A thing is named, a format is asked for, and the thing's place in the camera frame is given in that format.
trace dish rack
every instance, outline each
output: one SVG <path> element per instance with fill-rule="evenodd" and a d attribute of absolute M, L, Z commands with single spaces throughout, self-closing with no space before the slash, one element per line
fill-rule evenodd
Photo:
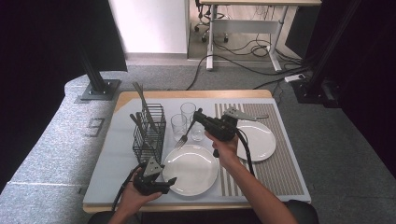
<path fill-rule="evenodd" d="M 136 126 L 134 129 L 134 144 L 133 151 L 139 163 L 148 161 L 149 158 L 154 157 L 155 161 L 161 164 L 163 155 L 163 139 L 165 137 L 166 119 L 161 104 L 147 104 L 148 111 L 143 107 L 142 109 L 142 128 L 140 132 Z M 148 121 L 148 113 L 152 116 L 156 132 L 150 127 Z"/>

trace striped placemat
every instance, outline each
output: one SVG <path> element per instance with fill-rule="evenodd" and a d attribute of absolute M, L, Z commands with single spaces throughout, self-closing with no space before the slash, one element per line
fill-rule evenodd
<path fill-rule="evenodd" d="M 264 161 L 254 161 L 253 169 L 256 178 L 271 190 L 275 195 L 302 195 L 304 194 L 301 182 L 297 175 L 290 151 L 286 144 L 285 136 L 279 124 L 274 105 L 272 104 L 215 104 L 216 116 L 220 118 L 223 111 L 229 107 L 249 114 L 261 116 L 268 114 L 268 119 L 259 119 L 259 122 L 267 126 L 276 138 L 276 150 L 274 154 Z M 247 167 L 248 162 L 240 159 Z M 241 189 L 236 185 L 233 178 L 220 166 L 221 195 L 243 196 Z"/>

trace gray carpet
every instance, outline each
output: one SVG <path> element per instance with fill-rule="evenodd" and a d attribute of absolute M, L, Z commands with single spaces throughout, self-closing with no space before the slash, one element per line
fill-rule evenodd
<path fill-rule="evenodd" d="M 271 73 L 272 68 L 258 68 Z M 186 90 L 196 66 L 129 66 L 129 72 L 105 72 L 121 79 L 117 94 L 133 91 L 133 81 L 146 91 Z M 281 77 L 259 75 L 244 68 L 200 69 L 191 90 L 253 89 Z M 89 80 L 76 78 L 47 130 L 0 196 L 2 223 L 86 223 L 84 190 L 106 137 L 113 101 L 79 104 Z M 261 89 L 273 91 L 276 83 Z M 320 223 L 394 223 L 396 181 L 341 109 L 297 103 L 289 83 L 274 93 L 291 145 Z M 96 137 L 91 119 L 103 119 Z"/>

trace plate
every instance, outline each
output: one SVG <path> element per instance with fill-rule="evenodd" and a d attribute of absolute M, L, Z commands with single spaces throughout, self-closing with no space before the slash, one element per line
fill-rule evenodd
<path fill-rule="evenodd" d="M 163 179 L 177 177 L 171 190 L 184 196 L 204 193 L 218 177 L 218 162 L 206 148 L 186 145 L 173 150 L 163 162 Z"/>
<path fill-rule="evenodd" d="M 252 161 L 263 161 L 274 153 L 276 148 L 275 136 L 267 126 L 256 121 L 239 120 L 237 127 L 247 136 Z M 238 143 L 237 155 L 241 159 L 248 159 L 241 141 Z"/>

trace desk leg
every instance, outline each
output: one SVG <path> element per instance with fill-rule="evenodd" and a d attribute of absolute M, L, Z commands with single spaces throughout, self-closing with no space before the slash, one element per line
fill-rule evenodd
<path fill-rule="evenodd" d="M 283 27 L 283 23 L 285 22 L 285 17 L 286 17 L 286 13 L 288 12 L 288 6 L 283 6 L 283 10 L 282 10 L 282 16 L 280 18 L 280 20 L 278 21 L 277 27 L 276 27 L 276 32 L 275 32 L 275 38 L 274 38 L 274 42 L 271 41 L 271 46 L 268 46 L 268 54 L 270 55 L 271 58 L 271 62 L 273 63 L 273 66 L 275 68 L 275 70 L 281 71 L 282 68 L 280 67 L 279 61 L 277 60 L 276 57 L 276 44 L 277 41 L 279 40 L 279 36 L 280 36 L 280 32 L 282 31 L 282 27 Z"/>
<path fill-rule="evenodd" d="M 207 58 L 206 58 L 206 70 L 211 71 L 213 69 L 213 25 L 218 13 L 218 6 L 213 5 L 210 13 L 210 24 L 209 24 L 209 43 L 207 43 Z"/>

